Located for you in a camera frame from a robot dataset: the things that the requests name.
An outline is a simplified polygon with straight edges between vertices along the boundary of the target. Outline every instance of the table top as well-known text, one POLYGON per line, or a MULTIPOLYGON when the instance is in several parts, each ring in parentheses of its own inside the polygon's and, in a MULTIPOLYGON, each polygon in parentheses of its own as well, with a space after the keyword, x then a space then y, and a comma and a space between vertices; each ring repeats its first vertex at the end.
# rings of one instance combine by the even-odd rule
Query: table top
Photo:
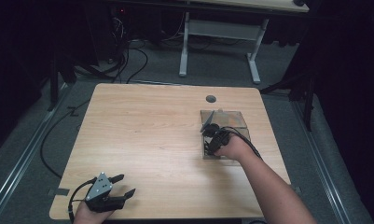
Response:
POLYGON ((125 175, 111 196, 136 189, 112 219, 263 217, 239 163, 202 158, 201 110, 217 109, 242 112, 263 160, 290 183, 257 89, 99 84, 59 186, 70 192, 55 196, 50 216, 68 219, 73 191, 105 172, 125 175))
POLYGON ((221 4, 234 7, 256 7, 289 12, 308 12, 305 5, 298 7, 292 0, 189 0, 190 2, 221 4))

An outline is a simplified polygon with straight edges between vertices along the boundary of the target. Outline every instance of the hand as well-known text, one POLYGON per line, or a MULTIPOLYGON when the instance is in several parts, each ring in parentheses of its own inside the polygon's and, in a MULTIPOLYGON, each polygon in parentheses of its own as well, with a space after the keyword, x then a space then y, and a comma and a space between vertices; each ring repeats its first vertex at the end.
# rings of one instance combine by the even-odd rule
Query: hand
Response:
POLYGON ((235 161, 240 161, 242 157, 248 154, 254 154, 253 150, 235 134, 231 134, 228 144, 215 153, 216 156, 226 156, 228 159, 235 161))
POLYGON ((85 202, 81 202, 76 210, 75 224, 102 224, 114 211, 96 213, 92 212, 85 202))

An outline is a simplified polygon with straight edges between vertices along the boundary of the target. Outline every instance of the gray carpet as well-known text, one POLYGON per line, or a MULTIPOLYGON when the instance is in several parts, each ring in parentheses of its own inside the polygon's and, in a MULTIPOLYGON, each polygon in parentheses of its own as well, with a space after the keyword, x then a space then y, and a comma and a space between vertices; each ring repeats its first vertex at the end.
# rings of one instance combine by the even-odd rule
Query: gray carpet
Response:
MULTIPOLYGON (((157 47, 146 44, 141 50, 147 54, 148 64, 142 72, 133 78, 132 82, 155 81, 185 85, 262 89, 282 78, 297 49, 297 47, 279 48, 276 44, 263 45, 256 58, 258 71, 262 78, 262 83, 257 86, 252 83, 244 54, 240 53, 248 44, 242 42, 232 46, 239 49, 236 50, 238 52, 230 51, 229 46, 221 44, 212 44, 204 50, 192 49, 189 54, 187 77, 177 75, 180 59, 179 46, 162 45, 157 47)), ((139 45, 141 46, 142 42, 132 44, 133 47, 139 45)), ((205 47, 205 44, 195 44, 192 47, 202 48, 205 47)), ((126 81, 144 63, 145 56, 141 52, 131 49, 129 64, 121 75, 122 81, 126 81)), ((95 85, 100 82, 108 81, 95 77, 78 76, 77 83, 69 87, 70 92, 64 98, 51 123, 53 124, 69 112, 69 106, 78 106, 88 100, 95 85)), ((0 149, 0 188, 28 145, 36 127, 48 113, 48 85, 44 87, 42 92, 43 97, 20 119, 18 126, 0 149)), ((282 93, 263 95, 263 99, 293 187, 312 211, 318 223, 338 223, 327 198, 326 189, 318 174, 309 141, 298 121, 299 117, 292 103, 288 102, 282 93)), ((372 223, 367 210, 359 201, 353 182, 327 127, 318 100, 315 99, 314 103, 312 135, 320 148, 328 171, 339 189, 350 221, 351 223, 372 223)), ((87 105, 81 106, 76 111, 77 116, 67 116, 59 122, 45 142, 44 157, 59 174, 62 174, 65 168, 86 108, 87 105)), ((59 183, 60 179, 45 168, 39 157, 39 151, 37 151, 4 207, 0 223, 69 223, 69 221, 51 220, 48 216, 53 200, 51 190, 56 189, 59 183)))

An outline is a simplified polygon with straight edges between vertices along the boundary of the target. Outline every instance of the forearm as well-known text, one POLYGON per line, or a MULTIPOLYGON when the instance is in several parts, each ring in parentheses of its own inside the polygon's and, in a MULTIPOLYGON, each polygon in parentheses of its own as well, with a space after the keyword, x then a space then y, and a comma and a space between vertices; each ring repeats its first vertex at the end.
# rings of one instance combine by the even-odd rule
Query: forearm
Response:
POLYGON ((263 160, 250 153, 239 162, 269 223, 315 223, 297 194, 263 160))

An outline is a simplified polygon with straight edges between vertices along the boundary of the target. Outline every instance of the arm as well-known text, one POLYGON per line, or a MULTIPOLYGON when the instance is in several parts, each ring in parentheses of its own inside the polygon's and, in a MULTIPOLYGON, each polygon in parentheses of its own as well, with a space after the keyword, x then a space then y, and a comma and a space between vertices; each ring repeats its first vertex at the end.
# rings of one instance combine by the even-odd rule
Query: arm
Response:
POLYGON ((297 194, 240 137, 232 135, 215 155, 240 163, 269 223, 316 223, 297 194))
POLYGON ((102 224, 114 211, 95 213, 92 212, 85 202, 81 202, 76 210, 74 224, 102 224))

